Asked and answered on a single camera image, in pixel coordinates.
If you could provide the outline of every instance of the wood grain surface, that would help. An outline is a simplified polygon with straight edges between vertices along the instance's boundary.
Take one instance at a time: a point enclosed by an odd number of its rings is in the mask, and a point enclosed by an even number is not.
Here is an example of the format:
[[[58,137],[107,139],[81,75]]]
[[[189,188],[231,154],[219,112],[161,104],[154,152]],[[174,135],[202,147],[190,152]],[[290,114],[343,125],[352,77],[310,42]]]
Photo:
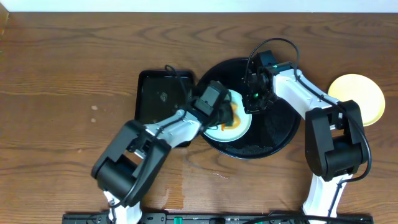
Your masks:
[[[322,90],[340,75],[374,80],[386,110],[366,127],[373,169],[348,184],[340,213],[398,219],[398,19],[396,14],[13,13],[0,42],[0,222],[60,223],[65,212],[108,208],[91,166],[134,118],[138,74],[166,63],[200,78],[285,37]],[[294,60],[272,43],[280,60]],[[273,156],[239,160],[201,137],[174,149],[143,201],[169,212],[298,210],[312,173],[303,122]]]
[[[8,11],[0,2],[0,40],[8,20]]]

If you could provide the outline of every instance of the black cable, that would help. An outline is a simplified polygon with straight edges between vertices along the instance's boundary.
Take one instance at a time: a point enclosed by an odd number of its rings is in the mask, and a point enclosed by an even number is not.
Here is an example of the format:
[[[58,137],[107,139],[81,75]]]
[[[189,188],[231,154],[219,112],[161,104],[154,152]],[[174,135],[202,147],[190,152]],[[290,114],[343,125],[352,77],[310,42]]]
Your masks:
[[[183,83],[183,81],[182,81],[182,79],[181,79],[181,76],[175,71],[174,67],[171,66],[171,65],[165,65],[164,69],[166,70],[167,73],[171,74],[172,76],[176,76],[176,77],[178,78],[178,80],[180,81],[182,91],[184,92],[184,95],[185,95],[185,107],[184,107],[184,109],[183,109],[183,110],[184,110],[184,114],[183,114],[181,117],[179,117],[178,119],[176,119],[176,120],[174,120],[174,121],[171,121],[171,122],[169,122],[169,123],[167,123],[167,124],[161,126],[161,127],[157,130],[156,134],[152,137],[153,139],[157,138],[158,135],[159,135],[165,128],[167,128],[167,127],[169,127],[170,125],[173,125],[173,124],[175,124],[175,123],[181,121],[182,119],[184,119],[184,117],[187,115],[187,108],[188,108],[188,104],[189,104],[187,89],[185,88],[185,85],[184,85],[184,83]],[[141,170],[139,171],[136,180],[141,179],[141,177],[142,177],[142,175],[143,175],[143,173],[144,173],[144,168],[145,168],[145,166],[146,166],[146,164],[147,164],[147,161],[148,161],[147,159],[144,159],[144,162],[143,162],[143,164],[142,164]],[[124,204],[124,203],[126,202],[127,198],[130,197],[132,191],[136,188],[136,184],[137,184],[137,181],[135,181],[135,183],[133,184],[133,186],[130,188],[129,192],[126,194],[126,196],[124,196],[124,198],[123,198],[122,200],[120,200],[116,205],[110,205],[110,207],[111,207],[112,209],[115,209],[115,208],[119,207],[120,205]]]
[[[116,218],[116,212],[115,212],[114,208],[112,208],[112,216],[113,216],[112,224],[116,224],[117,218]]]
[[[282,212],[282,211],[280,211],[280,210],[274,210],[274,211],[270,212],[270,213],[268,214],[268,216],[271,216],[271,215],[272,215],[273,213],[275,213],[275,212]]]
[[[97,224],[96,222],[94,222],[93,217],[96,217],[95,220],[97,219],[98,214],[94,214],[94,215],[90,215],[87,219],[86,219],[86,224],[88,224],[88,220],[92,221],[94,224]]]
[[[322,222],[337,222],[339,224],[363,224],[365,222],[345,220],[342,218],[320,217],[316,215],[273,215],[262,218],[256,218],[243,224],[257,224],[259,222],[273,221],[273,220],[316,220]]]
[[[364,173],[363,173],[362,175],[360,175],[359,177],[355,177],[355,178],[348,179],[348,180],[341,180],[341,181],[339,181],[339,183],[337,184],[337,189],[336,189],[335,195],[333,196],[333,200],[332,200],[332,203],[331,203],[330,208],[329,208],[329,211],[328,211],[328,216],[330,217],[331,211],[333,210],[333,207],[335,206],[338,193],[339,193],[339,191],[340,191],[340,188],[342,188],[343,183],[349,183],[349,182],[355,182],[355,181],[362,180],[363,178],[365,178],[365,177],[369,174],[369,172],[370,172],[370,170],[371,170],[371,167],[372,167],[372,154],[371,154],[371,148],[370,148],[370,146],[369,146],[368,140],[366,139],[366,136],[365,136],[365,133],[364,133],[362,127],[360,127],[359,124],[358,124],[358,123],[357,123],[357,122],[356,122],[356,121],[355,121],[355,120],[354,120],[342,107],[340,107],[340,106],[334,104],[334,103],[331,102],[330,100],[325,99],[323,95],[319,95],[319,94],[318,94],[317,92],[315,92],[313,89],[311,89],[310,87],[308,87],[308,86],[300,79],[300,76],[297,75],[297,67],[298,67],[299,61],[300,61],[300,51],[299,51],[299,49],[297,48],[297,46],[296,46],[293,42],[291,42],[290,40],[287,40],[287,39],[285,39],[285,38],[276,37],[276,38],[267,39],[267,40],[263,41],[261,44],[259,44],[259,45],[250,53],[248,63],[246,64],[246,71],[245,71],[245,75],[244,75],[245,81],[246,81],[246,77],[247,77],[247,74],[248,74],[249,64],[250,64],[250,61],[251,61],[252,56],[254,55],[254,53],[257,51],[258,48],[260,48],[260,47],[263,46],[265,43],[270,42],[270,41],[272,41],[272,40],[281,40],[281,41],[287,42],[287,43],[289,43],[289,44],[296,50],[296,54],[297,54],[296,63],[295,63],[295,65],[294,65],[294,67],[293,67],[294,77],[296,78],[296,80],[297,80],[302,86],[304,86],[304,88],[306,88],[308,91],[310,91],[310,92],[311,92],[312,94],[314,94],[316,97],[318,97],[319,100],[323,100],[325,103],[328,103],[328,104],[331,105],[333,108],[337,109],[341,114],[343,114],[343,116],[345,116],[345,117],[354,125],[354,128],[357,129],[357,131],[359,132],[359,135],[361,136],[361,138],[362,138],[362,140],[363,140],[363,142],[364,142],[364,144],[365,144],[366,151],[367,151],[367,153],[368,153],[368,163],[367,163],[367,165],[366,165],[366,170],[364,171]]]

